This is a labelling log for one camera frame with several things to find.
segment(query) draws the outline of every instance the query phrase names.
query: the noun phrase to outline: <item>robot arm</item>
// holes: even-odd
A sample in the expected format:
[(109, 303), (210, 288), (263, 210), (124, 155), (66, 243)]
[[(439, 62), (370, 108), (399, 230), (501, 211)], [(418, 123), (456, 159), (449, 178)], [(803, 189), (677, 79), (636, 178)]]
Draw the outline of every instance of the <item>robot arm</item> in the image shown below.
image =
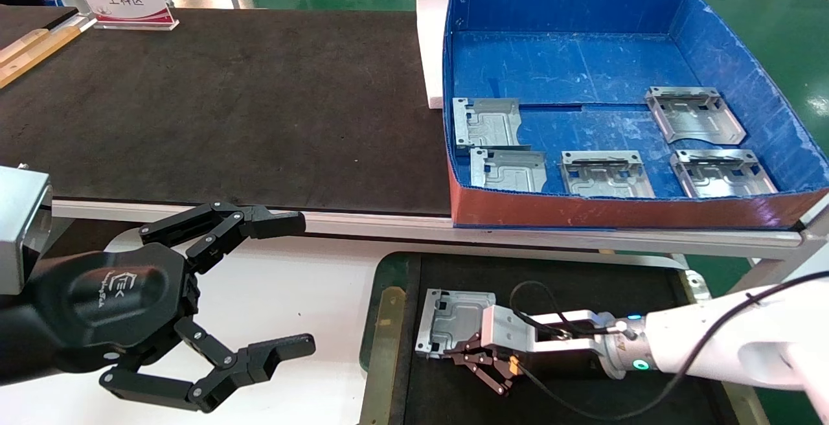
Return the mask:
[[(112, 365), (100, 384), (119, 398), (209, 413), (239, 387), (270, 380), (277, 365), (313, 354), (313, 336), (252, 343), (233, 352), (199, 327), (198, 275), (246, 238), (303, 233), (302, 213), (216, 201), (139, 228), (143, 247), (41, 260), (48, 176), (0, 168), (0, 385)], [(182, 255), (170, 247), (195, 242)], [(195, 383), (142, 374), (179, 342), (213, 370)]]
[[(660, 398), (623, 416), (586, 413), (554, 396), (593, 419), (639, 415), (689, 374), (805, 390), (821, 420), (829, 423), (829, 334), (815, 321), (829, 313), (829, 281), (819, 279), (825, 277), (829, 272), (624, 318), (590, 310), (527, 317), (494, 304), (494, 294), (429, 290), (435, 300), (427, 295), (415, 352), (467, 366), (498, 395), (505, 395), (521, 375), (552, 396), (536, 375), (621, 380), (639, 370), (677, 374)], [(467, 316), (477, 313), (480, 323), (454, 316), (462, 313), (459, 308)], [(495, 369), (487, 373), (489, 365)]]

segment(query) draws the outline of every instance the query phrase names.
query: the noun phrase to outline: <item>blue bin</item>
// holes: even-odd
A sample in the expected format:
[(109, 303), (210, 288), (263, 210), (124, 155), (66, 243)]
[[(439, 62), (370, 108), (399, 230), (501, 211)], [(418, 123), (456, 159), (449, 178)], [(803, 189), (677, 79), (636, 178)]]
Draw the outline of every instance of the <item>blue bin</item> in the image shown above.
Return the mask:
[[(829, 163), (779, 88), (702, 0), (449, 0), (444, 124), (453, 219), (469, 227), (787, 228), (829, 189)], [(713, 86), (748, 135), (738, 146), (667, 144), (650, 86)], [(470, 185), (452, 99), (518, 98), (521, 144), (547, 152), (538, 194)], [(779, 193), (687, 198), (675, 150), (754, 150)], [(568, 194), (562, 150), (639, 150), (655, 198)]]

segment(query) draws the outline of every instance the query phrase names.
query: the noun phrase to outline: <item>galvanized metal plate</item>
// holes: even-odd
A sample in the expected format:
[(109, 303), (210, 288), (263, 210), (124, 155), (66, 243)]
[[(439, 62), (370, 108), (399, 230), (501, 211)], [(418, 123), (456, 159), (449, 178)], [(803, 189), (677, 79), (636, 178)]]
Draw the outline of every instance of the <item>galvanized metal plate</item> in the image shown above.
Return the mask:
[(420, 316), (414, 351), (429, 359), (440, 359), (446, 349), (470, 339), (481, 330), (483, 309), (494, 306), (492, 292), (429, 289)]
[(684, 270), (680, 275), (682, 275), (683, 286), (686, 286), (688, 289), (687, 292), (690, 292), (689, 300), (696, 303), (711, 300), (711, 292), (708, 290), (708, 284), (701, 274), (694, 270)]
[(713, 144), (740, 144), (745, 129), (710, 86), (652, 86), (645, 94), (667, 142), (698, 139)]
[(371, 345), (370, 368), (365, 379), (360, 425), (389, 423), (405, 305), (405, 290), (397, 286), (383, 290)]
[(639, 151), (562, 151), (560, 164), (565, 188), (571, 194), (655, 197)]
[(518, 145), (521, 114), (517, 98), (453, 98), (452, 107), (458, 153), (476, 146), (529, 148)]
[(541, 192), (547, 182), (542, 151), (471, 148), (471, 185), (512, 192)]
[(692, 198), (776, 194), (769, 174), (752, 150), (679, 150), (674, 174)]

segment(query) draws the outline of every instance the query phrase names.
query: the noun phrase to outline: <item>sign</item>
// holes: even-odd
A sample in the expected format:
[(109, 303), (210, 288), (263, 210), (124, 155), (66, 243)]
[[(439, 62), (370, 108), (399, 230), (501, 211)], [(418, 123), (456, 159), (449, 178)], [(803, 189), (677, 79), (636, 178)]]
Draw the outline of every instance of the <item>sign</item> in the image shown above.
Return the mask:
[(172, 30), (177, 24), (166, 0), (86, 0), (105, 29)]

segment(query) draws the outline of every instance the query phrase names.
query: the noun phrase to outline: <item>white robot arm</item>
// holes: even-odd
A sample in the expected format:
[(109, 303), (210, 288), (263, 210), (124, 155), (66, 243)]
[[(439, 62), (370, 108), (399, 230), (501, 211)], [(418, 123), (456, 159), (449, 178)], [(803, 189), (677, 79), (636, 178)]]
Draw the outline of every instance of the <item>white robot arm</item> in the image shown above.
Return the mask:
[[(829, 271), (624, 318), (590, 310), (562, 313), (550, 290), (537, 281), (518, 284), (510, 308), (497, 306), (490, 293), (430, 289), (415, 352), (467, 366), (498, 395), (526, 375), (551, 398), (592, 419), (621, 420), (644, 413), (684, 375), (693, 375), (805, 390), (821, 421), (829, 425), (829, 334), (821, 326), (829, 316), (829, 280), (821, 279), (826, 277)], [(513, 299), (528, 284), (545, 289), (556, 312), (527, 316), (518, 310)], [(487, 374), (483, 365), (491, 365), (497, 374)], [(539, 373), (556, 377), (562, 367), (571, 373), (574, 365), (614, 380), (636, 370), (676, 375), (650, 404), (605, 417), (568, 404), (536, 378)]]
[[(749, 290), (760, 294), (773, 286)], [(747, 300), (746, 292), (643, 317), (654, 367), (676, 373), (713, 322)], [(805, 390), (829, 423), (829, 281), (781, 290), (745, 308), (702, 347), (687, 374), (771, 389)]]

